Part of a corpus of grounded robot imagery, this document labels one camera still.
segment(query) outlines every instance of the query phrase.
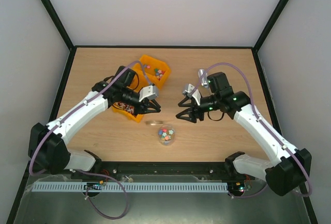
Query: white wall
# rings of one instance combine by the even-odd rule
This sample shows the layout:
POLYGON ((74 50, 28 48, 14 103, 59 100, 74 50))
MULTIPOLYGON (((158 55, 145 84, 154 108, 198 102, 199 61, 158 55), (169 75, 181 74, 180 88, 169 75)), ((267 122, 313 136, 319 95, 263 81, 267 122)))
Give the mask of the white wall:
POLYGON ((0 0, 0 223, 28 162, 29 131, 48 120, 68 53, 40 0, 0 0))
POLYGON ((311 201, 329 223, 331 0, 290 0, 260 51, 285 137, 312 154, 311 201))
POLYGON ((253 46, 279 0, 51 0, 74 44, 253 46))

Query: small colorful object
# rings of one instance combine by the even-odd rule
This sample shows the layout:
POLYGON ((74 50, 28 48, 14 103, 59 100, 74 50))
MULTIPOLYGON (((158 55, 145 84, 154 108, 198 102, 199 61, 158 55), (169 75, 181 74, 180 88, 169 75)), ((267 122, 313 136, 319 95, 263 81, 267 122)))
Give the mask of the small colorful object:
POLYGON ((162 126, 159 131, 159 141, 162 145, 170 145, 175 139, 175 130, 170 125, 162 126))

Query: orange container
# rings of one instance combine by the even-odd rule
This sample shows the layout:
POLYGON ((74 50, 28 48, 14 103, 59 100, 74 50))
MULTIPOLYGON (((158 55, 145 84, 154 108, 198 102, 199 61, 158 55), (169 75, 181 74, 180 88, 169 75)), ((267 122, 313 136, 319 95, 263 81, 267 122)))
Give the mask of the orange container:
MULTIPOLYGON (((159 89, 162 89, 164 83, 166 82, 168 76, 171 73, 171 70, 170 70, 169 66, 166 64, 166 62, 163 62, 161 60, 158 60, 156 58, 153 58, 153 57, 147 56, 147 55, 142 55, 141 58, 139 59, 139 61, 143 65, 150 66, 149 69, 147 69, 146 67, 144 68, 148 79, 152 83, 154 83, 159 89), (156 77, 155 69, 164 71, 164 74, 160 80, 157 79, 157 77, 156 77)), ((132 67, 132 70, 134 70, 135 72, 138 73, 139 81, 140 81, 138 88, 141 89, 143 87, 148 86, 148 82, 147 82, 146 78, 144 77, 140 64, 135 64, 132 67)), ((137 77, 134 78, 132 85, 137 85, 137 77)))
MULTIPOLYGON (((152 83, 154 83, 159 89, 162 89, 164 83, 166 82, 168 76, 171 73, 169 66, 165 62, 157 60, 157 59, 147 56, 147 55, 142 55, 141 58, 139 59, 139 61, 143 65, 150 66, 149 69, 144 67, 145 73, 146 73, 148 79, 152 83), (162 78, 160 78, 160 80, 156 77, 155 69, 162 70, 164 72, 164 74, 163 74, 162 78)), ((138 85, 137 89, 135 89, 134 91, 139 92, 141 88, 148 86, 148 82, 143 74, 140 64, 135 64, 131 69, 134 70, 138 74, 139 85, 138 85)), ((129 88, 135 88, 137 86, 137 83, 138 83, 138 79, 137 79, 137 77, 134 77, 129 88)), ((141 121, 141 119, 144 116, 143 114, 138 114, 137 116, 134 116, 125 110, 117 109, 115 107, 112 107, 112 110, 113 110, 113 112, 123 114, 126 117, 128 117, 129 120, 134 120, 138 123, 141 121)))

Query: purple cable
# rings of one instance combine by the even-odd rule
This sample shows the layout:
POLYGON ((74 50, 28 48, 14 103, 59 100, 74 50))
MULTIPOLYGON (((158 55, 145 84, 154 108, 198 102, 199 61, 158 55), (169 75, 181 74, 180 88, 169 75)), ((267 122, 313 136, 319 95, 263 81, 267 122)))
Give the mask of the purple cable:
POLYGON ((108 176, 108 175, 103 175, 103 174, 97 174, 97 173, 89 173, 89 172, 86 172, 86 171, 82 171, 82 170, 77 170, 79 171, 80 173, 83 173, 85 175, 89 175, 89 176, 102 176, 102 177, 106 177, 114 182, 116 182, 120 187, 121 189, 123 190, 123 193, 124 193, 124 196, 125 196, 125 202, 126 202, 126 205, 125 205, 125 209, 123 211, 123 213, 121 213, 121 215, 117 216, 117 217, 111 217, 111 216, 108 216, 108 215, 105 215, 104 213, 102 213, 97 207, 95 207, 94 203, 91 201, 91 199, 88 197, 88 191, 91 187, 88 187, 86 192, 85 192, 85 199, 88 200, 90 202, 90 204, 92 205, 92 207, 94 208, 94 210, 99 214, 101 215, 102 217, 106 218, 106 219, 109 219, 109 220, 118 220, 118 219, 121 219, 122 217, 124 217, 127 213, 128 213, 128 210, 129 210, 129 196, 128 196, 128 193, 126 192, 124 186, 119 182, 117 181, 116 179, 112 178, 111 176, 108 176))
MULTIPOLYGON (((150 80, 148 79, 146 73, 145 73, 145 69, 144 66, 142 65, 142 63, 140 61, 134 61, 131 64, 129 64, 127 67, 125 67, 120 73, 118 73, 117 76, 115 76, 115 78, 103 89, 101 90, 98 94, 96 94, 94 97, 91 97, 90 99, 87 100, 87 103, 90 103, 91 101, 93 101, 94 99, 96 99, 98 96, 100 96, 101 94, 103 94, 107 89, 109 89, 110 86, 112 86, 114 84, 114 82, 119 79, 119 77, 127 70, 129 69, 131 66, 135 65, 135 64, 140 64, 142 71, 144 73, 144 77, 146 78, 147 82, 149 84, 151 84, 150 80)), ((77 112, 79 109, 81 109, 83 106, 85 106, 84 103, 78 105, 76 108, 74 108, 72 111, 70 111, 61 121, 60 124, 63 124, 63 122, 65 122, 70 116, 72 116, 75 112, 77 112)), ((58 128, 58 125, 55 125, 51 130, 48 131, 48 133, 42 138, 42 140, 40 141, 40 143, 38 144, 35 152, 33 153, 33 156, 31 158, 30 161, 30 165, 29 165, 29 173, 31 176, 37 176, 40 174, 43 174, 46 170, 42 169, 41 171, 38 171, 36 173, 33 172, 33 165, 35 163, 37 154, 39 153, 42 145, 45 143, 45 141, 47 140, 47 138, 51 135, 52 132, 54 132, 56 129, 58 128)))
MULTIPOLYGON (((245 76, 245 74, 238 68, 238 67, 236 67, 236 66, 234 66, 234 65, 232 65, 232 64, 230 64, 230 63, 225 63, 225 62, 223 62, 223 63, 216 63, 216 64, 214 64, 214 65, 212 65, 212 66, 210 66, 208 69, 206 69, 203 73, 202 73, 202 75, 200 76, 200 78, 203 78, 211 69, 213 69, 214 67, 216 67, 216 66, 219 66, 219 65, 227 65, 227 66, 230 66, 230 67, 232 67, 233 69, 235 69, 236 71, 238 71, 239 73, 240 73, 240 75, 244 78, 244 80, 245 80, 245 83, 246 83, 246 85, 247 85, 247 89, 248 89, 248 94, 249 94, 249 98, 250 98, 250 102, 251 102, 251 106, 252 106, 252 111, 253 111, 253 113, 254 113, 254 115, 256 116, 256 117, 258 117, 259 115, 258 115, 258 113, 257 113, 257 111, 256 111, 256 109, 255 109, 255 104, 254 104, 254 99, 253 99, 253 93, 252 93, 252 89, 251 89, 251 87, 250 87, 250 84, 249 84, 249 82, 248 82, 248 79, 247 79, 247 77, 245 76)), ((192 92, 191 92, 191 94, 190 94, 190 96, 197 90, 197 88, 199 87, 199 85, 200 85, 200 78, 199 78, 199 81, 198 81, 198 83, 196 84, 196 86, 195 86, 195 88, 192 90, 192 92)), ((262 120, 259 120, 258 118, 257 118, 257 121, 259 121, 260 123, 261 123, 261 125, 277 140, 277 142, 280 144, 280 146, 284 146, 284 143, 277 137, 277 135, 262 121, 262 120)), ((298 192, 296 192, 296 191, 294 191, 294 193, 296 194, 296 195, 298 195, 298 196, 300 196, 300 197, 308 197, 308 196, 310 196, 311 194, 312 194, 312 184, 311 184, 311 181, 310 181, 310 178, 309 178, 309 176, 308 176, 308 174, 307 174, 307 172, 306 172, 306 170, 305 170, 305 168, 303 167, 303 165, 300 163, 300 161, 297 159, 297 157, 295 157, 295 155, 290 151, 290 149, 288 149, 287 147, 285 148, 285 150, 290 154, 290 156, 294 159, 294 161, 298 164, 298 166, 299 166, 299 168, 300 168, 300 170, 302 171, 302 173, 303 173, 303 175, 305 176, 305 178, 306 178, 306 180, 307 180, 307 183, 308 183, 308 188, 309 188, 309 190, 308 190, 308 192, 306 193, 306 194, 302 194, 302 193, 298 193, 298 192)), ((250 195, 250 196, 248 196, 248 197, 252 197, 252 196, 257 196, 257 195, 259 195, 260 193, 255 193, 255 194, 253 194, 253 195, 250 195)))

